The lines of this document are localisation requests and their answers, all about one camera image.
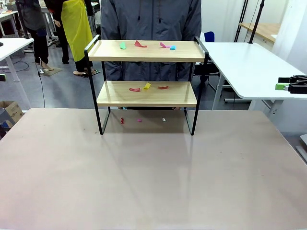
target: gray floor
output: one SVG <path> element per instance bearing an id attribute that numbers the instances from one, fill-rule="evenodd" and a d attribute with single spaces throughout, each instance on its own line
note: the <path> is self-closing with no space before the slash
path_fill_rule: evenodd
<path id="1" fill-rule="evenodd" d="M 63 71 L 51 76 L 42 76 L 43 89 L 45 94 L 46 107 L 48 108 L 93 108 L 93 99 L 91 95 L 91 88 L 88 79 L 74 76 L 72 72 L 75 70 L 75 65 L 72 60 L 68 65 L 63 65 L 61 62 L 62 52 L 61 48 L 55 48 L 55 46 L 49 47 L 49 65 L 52 67 L 62 68 Z M 20 60 L 20 57 L 14 55 L 13 62 Z M 18 72 L 18 76 L 22 81 L 24 90 L 28 95 L 32 107 L 44 107 L 42 89 L 37 70 L 34 63 L 34 55 L 27 53 L 22 61 L 29 64 L 29 68 L 25 71 Z M 5 62 L 0 62 L 0 66 L 5 65 Z M 27 65 L 18 62 L 15 64 L 16 70 L 24 69 Z M 101 70 L 101 64 L 99 62 L 94 63 L 94 68 Z M 0 100 L 17 101 L 18 104 L 24 108 L 21 97 L 17 91 L 17 88 L 12 81 L 12 77 L 9 73 L 6 73 L 7 81 L 0 82 Z M 218 79 L 216 77 L 210 77 L 212 85 L 217 84 Z M 199 90 L 199 77 L 194 77 L 192 86 L 196 95 Z M 99 93 L 103 85 L 103 75 L 99 73 L 94 76 L 94 84 L 96 94 Z M 211 110 L 213 105 L 215 92 L 206 83 L 206 87 L 203 90 L 201 98 L 201 110 Z M 222 98 L 233 98 L 234 93 L 223 91 Z M 247 110 L 249 104 L 236 103 L 235 110 Z M 219 104 L 221 110 L 233 110 L 233 103 L 224 104 L 221 100 Z"/>

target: green object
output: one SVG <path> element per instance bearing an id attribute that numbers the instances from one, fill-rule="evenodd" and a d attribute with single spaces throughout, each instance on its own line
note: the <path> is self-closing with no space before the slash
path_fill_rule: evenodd
<path id="1" fill-rule="evenodd" d="M 5 74 L 0 74 L 0 81 L 6 81 Z"/>
<path id="2" fill-rule="evenodd" d="M 120 43 L 119 45 L 120 49 L 126 49 L 126 44 L 124 42 Z"/>
<path id="3" fill-rule="evenodd" d="M 288 83 L 277 83 L 275 86 L 275 90 L 284 90 L 285 86 L 289 86 Z"/>

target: green paper scrap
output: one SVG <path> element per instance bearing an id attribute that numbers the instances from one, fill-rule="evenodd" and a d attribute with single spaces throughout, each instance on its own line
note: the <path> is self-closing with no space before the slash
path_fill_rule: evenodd
<path id="1" fill-rule="evenodd" d="M 288 83 L 277 83 L 275 86 L 275 90 L 284 90 L 285 86 L 289 86 Z"/>
<path id="2" fill-rule="evenodd" d="M 119 45 L 120 49 L 126 49 L 126 44 L 124 42 L 120 43 Z"/>

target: lower shelf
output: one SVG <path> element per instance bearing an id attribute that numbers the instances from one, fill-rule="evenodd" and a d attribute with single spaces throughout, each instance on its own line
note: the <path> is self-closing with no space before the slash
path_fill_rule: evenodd
<path id="1" fill-rule="evenodd" d="M 100 107 L 196 107 L 196 97 L 189 81 L 149 81 L 150 88 L 143 89 L 145 81 L 105 81 L 97 104 Z M 158 87 L 168 86 L 167 90 Z M 140 88 L 132 92 L 129 88 Z"/>

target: yellow paper scrap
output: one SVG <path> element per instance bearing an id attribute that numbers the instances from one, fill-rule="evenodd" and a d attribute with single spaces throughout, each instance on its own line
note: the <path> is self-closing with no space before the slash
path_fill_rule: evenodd
<path id="1" fill-rule="evenodd" d="M 146 83 L 146 85 L 145 85 L 145 87 L 144 87 L 144 89 L 145 90 L 147 90 L 147 89 L 149 89 L 149 87 L 151 86 L 151 84 L 150 83 Z"/>

